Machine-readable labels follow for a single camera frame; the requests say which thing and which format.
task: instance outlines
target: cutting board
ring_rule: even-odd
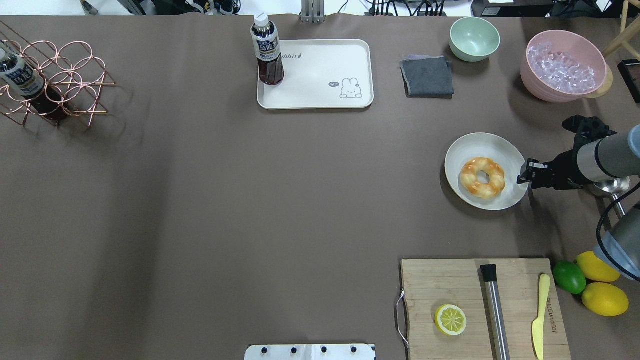
[[[404,259],[401,262],[407,313],[409,360],[493,360],[493,332],[480,265],[495,264],[509,354],[535,360],[531,323],[538,315],[538,278],[551,276],[548,259]],[[462,308],[467,329],[440,332],[435,311],[443,304]],[[571,359],[556,285],[551,282],[544,330],[545,360]]]

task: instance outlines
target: dark liquid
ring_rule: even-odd
[[[277,85],[284,79],[282,55],[273,61],[258,60],[258,74],[260,81],[267,85]]]
[[[51,101],[62,101],[62,95],[60,95],[60,93],[58,93],[54,88],[47,86],[45,91],[40,92],[35,97],[25,96],[24,98],[31,103],[31,106],[41,114],[43,118],[51,120],[56,124],[68,116],[62,108],[64,104],[57,104]]]
[[[275,25],[271,22],[268,27],[258,28],[252,26],[251,31],[258,38],[267,38],[275,32]],[[282,55],[269,62],[258,59],[258,76],[260,81],[267,85],[277,85],[284,79],[284,68],[282,67]]]

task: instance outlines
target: ice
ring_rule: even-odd
[[[549,86],[570,94],[584,94],[596,87],[591,67],[580,64],[571,54],[551,51],[552,44],[544,42],[528,48],[527,58],[538,78]]]

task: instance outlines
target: donut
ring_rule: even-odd
[[[478,181],[477,173],[485,172],[489,175],[489,183]],[[460,182],[475,197],[492,199],[498,196],[506,185],[504,170],[490,158],[474,158],[469,160],[460,172]]]

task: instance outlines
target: bottle cap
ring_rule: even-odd
[[[253,22],[260,28],[263,28],[269,24],[269,15],[267,13],[259,13],[253,16]]]

